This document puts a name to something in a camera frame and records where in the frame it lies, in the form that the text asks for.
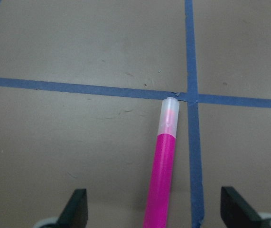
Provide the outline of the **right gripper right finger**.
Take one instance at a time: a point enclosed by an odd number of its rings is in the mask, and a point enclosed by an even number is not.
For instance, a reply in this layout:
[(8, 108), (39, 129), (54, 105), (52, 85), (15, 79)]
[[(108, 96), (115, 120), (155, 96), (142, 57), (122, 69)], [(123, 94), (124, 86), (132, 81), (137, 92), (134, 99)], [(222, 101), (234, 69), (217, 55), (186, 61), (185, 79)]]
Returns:
[(233, 187), (221, 187), (220, 214), (227, 228), (266, 228), (253, 207)]

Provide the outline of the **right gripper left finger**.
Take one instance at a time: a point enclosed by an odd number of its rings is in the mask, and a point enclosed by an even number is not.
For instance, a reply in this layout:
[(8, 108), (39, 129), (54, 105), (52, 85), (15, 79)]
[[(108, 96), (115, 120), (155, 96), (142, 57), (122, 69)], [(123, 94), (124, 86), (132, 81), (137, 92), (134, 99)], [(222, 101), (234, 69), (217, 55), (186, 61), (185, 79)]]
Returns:
[(85, 228), (88, 222), (87, 190), (76, 189), (60, 214), (58, 228)]

